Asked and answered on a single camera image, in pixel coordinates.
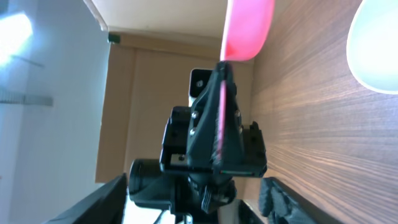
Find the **black cable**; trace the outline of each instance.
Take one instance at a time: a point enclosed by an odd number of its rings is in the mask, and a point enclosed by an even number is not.
[[[155,220],[154,224],[160,224],[160,221],[162,219],[163,214],[166,212],[166,210],[163,210],[159,216],[157,217],[157,219]]]

